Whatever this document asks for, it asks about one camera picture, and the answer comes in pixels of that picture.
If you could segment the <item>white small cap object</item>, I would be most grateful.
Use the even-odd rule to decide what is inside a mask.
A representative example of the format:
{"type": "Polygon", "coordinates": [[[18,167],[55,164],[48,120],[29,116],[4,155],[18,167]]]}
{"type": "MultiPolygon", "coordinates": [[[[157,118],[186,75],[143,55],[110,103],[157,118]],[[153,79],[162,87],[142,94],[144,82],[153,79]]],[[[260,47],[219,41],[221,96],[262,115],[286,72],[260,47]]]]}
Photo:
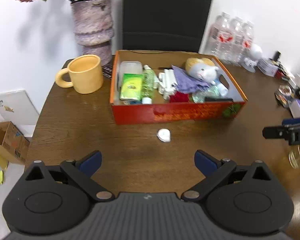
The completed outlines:
{"type": "Polygon", "coordinates": [[[162,128],[157,132],[157,137],[162,142],[170,142],[171,141],[171,132],[169,129],[162,128]]]}

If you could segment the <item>iridescent plastic bag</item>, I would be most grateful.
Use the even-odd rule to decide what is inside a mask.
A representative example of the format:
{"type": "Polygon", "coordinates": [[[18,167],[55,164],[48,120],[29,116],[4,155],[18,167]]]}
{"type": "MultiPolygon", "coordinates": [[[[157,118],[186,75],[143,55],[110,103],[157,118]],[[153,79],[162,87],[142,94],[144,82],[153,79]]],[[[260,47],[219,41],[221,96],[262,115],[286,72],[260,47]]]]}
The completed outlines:
{"type": "Polygon", "coordinates": [[[206,90],[198,90],[192,94],[194,103],[204,103],[206,98],[218,99],[222,98],[217,86],[207,87],[206,90]]]}

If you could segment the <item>purple cloth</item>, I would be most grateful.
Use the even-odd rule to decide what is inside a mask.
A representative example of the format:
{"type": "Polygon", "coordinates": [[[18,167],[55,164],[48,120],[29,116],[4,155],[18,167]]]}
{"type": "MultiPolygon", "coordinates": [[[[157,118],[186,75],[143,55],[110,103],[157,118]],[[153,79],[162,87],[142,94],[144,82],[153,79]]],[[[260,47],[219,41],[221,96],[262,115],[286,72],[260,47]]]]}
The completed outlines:
{"type": "Polygon", "coordinates": [[[176,90],[184,93],[190,94],[195,93],[198,90],[205,91],[210,87],[210,84],[205,81],[200,81],[194,77],[189,76],[184,69],[172,65],[174,71],[174,76],[176,80],[176,90]]]}

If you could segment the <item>glass jar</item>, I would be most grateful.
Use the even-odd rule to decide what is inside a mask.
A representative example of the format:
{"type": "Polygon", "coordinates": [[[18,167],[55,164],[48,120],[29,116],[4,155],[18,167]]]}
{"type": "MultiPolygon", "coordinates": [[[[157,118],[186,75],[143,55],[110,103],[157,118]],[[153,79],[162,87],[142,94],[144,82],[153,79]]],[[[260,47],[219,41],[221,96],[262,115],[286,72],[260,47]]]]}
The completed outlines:
{"type": "Polygon", "coordinates": [[[291,147],[288,158],[292,168],[296,169],[300,167],[300,145],[291,147]]]}

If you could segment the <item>white small lamp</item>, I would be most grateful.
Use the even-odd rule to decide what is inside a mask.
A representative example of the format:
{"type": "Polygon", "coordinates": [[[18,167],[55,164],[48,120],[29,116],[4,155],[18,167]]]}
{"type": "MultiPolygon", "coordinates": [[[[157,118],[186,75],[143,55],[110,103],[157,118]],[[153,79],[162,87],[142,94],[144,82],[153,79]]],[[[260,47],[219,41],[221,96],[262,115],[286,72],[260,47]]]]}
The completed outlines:
{"type": "Polygon", "coordinates": [[[243,56],[241,66],[245,70],[254,73],[256,71],[255,67],[257,66],[258,61],[262,58],[262,53],[262,48],[253,43],[243,56]]]}

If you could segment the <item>orange cardboard box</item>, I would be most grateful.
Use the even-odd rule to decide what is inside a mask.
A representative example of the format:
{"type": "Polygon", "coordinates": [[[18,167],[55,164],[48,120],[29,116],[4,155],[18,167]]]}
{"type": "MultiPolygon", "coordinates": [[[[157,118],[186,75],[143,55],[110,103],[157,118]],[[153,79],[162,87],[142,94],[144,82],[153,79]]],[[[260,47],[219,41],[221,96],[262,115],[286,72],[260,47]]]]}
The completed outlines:
{"type": "Polygon", "coordinates": [[[110,87],[110,105],[114,120],[119,125],[149,124],[177,120],[200,120],[234,118],[248,101],[241,87],[227,68],[212,55],[204,55],[185,51],[155,51],[155,50],[118,50],[115,53],[110,87]],[[150,105],[125,105],[119,99],[119,70],[123,61],[139,61],[149,65],[156,73],[160,67],[172,65],[183,68],[188,58],[208,58],[219,67],[221,75],[229,85],[228,98],[232,101],[215,102],[168,102],[158,92],[154,93],[150,105]]]}

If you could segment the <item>brown cardboard carton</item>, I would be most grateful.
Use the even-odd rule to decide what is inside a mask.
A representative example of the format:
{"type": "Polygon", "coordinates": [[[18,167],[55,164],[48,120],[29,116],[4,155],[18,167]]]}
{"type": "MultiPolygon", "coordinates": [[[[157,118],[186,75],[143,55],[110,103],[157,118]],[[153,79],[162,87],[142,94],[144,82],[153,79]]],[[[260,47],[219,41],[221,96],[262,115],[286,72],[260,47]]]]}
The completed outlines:
{"type": "Polygon", "coordinates": [[[30,142],[10,121],[0,122],[0,155],[10,163],[25,165],[30,142]]]}

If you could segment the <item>red fabric item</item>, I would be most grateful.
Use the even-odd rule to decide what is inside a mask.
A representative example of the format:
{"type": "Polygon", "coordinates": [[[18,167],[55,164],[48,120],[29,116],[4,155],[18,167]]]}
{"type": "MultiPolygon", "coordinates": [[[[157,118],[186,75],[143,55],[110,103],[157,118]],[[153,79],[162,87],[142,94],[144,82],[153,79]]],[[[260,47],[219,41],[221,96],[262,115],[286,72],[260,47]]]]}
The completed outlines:
{"type": "Polygon", "coordinates": [[[176,91],[174,95],[170,96],[169,103],[188,103],[189,95],[176,91]]]}

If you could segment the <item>plush cat toy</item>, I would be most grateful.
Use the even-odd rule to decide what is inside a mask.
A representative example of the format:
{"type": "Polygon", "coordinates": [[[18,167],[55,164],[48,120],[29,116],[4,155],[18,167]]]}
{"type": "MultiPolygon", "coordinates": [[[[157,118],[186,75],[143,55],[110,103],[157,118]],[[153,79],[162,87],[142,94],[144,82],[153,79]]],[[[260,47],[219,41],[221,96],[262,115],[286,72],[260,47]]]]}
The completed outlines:
{"type": "Polygon", "coordinates": [[[215,85],[219,68],[208,58],[188,58],[185,62],[187,74],[197,80],[215,85]]]}

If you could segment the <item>yellow mug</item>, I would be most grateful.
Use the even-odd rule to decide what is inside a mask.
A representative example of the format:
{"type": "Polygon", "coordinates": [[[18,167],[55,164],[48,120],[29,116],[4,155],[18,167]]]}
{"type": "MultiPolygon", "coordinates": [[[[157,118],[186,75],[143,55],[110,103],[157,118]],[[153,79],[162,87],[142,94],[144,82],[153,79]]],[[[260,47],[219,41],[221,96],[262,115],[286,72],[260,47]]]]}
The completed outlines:
{"type": "Polygon", "coordinates": [[[69,62],[55,75],[55,83],[61,88],[71,88],[80,94],[90,94],[103,85],[101,59],[87,54],[69,62]]]}

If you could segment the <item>water bottle pack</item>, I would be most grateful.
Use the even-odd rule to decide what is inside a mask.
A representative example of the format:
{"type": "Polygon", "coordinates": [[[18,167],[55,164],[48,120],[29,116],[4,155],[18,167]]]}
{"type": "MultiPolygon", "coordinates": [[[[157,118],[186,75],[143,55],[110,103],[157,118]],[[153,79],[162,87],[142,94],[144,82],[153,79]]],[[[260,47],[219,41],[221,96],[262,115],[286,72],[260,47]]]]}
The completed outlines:
{"type": "Polygon", "coordinates": [[[254,40],[254,25],[222,12],[210,26],[204,53],[239,65],[254,40]]]}

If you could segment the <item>green plastic bottle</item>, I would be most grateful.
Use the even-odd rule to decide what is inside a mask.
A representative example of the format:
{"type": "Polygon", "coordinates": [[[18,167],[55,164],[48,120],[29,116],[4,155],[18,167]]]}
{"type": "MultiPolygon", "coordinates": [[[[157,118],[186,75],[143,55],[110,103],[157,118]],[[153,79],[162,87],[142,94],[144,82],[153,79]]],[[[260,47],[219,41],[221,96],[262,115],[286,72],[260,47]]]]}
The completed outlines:
{"type": "Polygon", "coordinates": [[[154,92],[155,72],[148,65],[143,66],[143,80],[141,87],[141,103],[151,104],[154,92]]]}

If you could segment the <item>clear plastic container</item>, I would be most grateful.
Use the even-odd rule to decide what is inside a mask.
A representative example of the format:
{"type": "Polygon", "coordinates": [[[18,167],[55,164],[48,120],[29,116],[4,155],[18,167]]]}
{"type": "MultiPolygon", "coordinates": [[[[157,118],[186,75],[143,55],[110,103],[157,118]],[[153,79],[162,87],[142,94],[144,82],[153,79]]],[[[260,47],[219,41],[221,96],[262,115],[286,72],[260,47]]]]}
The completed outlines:
{"type": "Polygon", "coordinates": [[[122,61],[119,67],[118,87],[121,88],[124,74],[142,74],[143,66],[139,61],[122,61]]]}

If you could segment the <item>purple ceramic vase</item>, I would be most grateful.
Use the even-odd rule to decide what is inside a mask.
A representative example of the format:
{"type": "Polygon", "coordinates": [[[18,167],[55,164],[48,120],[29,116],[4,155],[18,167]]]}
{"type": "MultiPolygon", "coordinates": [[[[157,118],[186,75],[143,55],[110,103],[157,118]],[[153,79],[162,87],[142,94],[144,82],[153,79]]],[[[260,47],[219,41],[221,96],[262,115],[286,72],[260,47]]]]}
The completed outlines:
{"type": "Polygon", "coordinates": [[[82,54],[97,55],[101,65],[111,61],[111,39],[114,37],[111,0],[86,0],[71,4],[76,43],[82,54]]]}

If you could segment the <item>black chair back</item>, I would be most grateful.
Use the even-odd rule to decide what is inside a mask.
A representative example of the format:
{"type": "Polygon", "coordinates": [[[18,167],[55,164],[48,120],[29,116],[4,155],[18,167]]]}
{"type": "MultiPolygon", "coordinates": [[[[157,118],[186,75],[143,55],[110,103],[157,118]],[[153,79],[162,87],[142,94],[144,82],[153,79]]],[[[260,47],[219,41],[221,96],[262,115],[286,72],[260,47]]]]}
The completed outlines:
{"type": "Polygon", "coordinates": [[[123,48],[197,53],[211,2],[123,0],[123,48]]]}

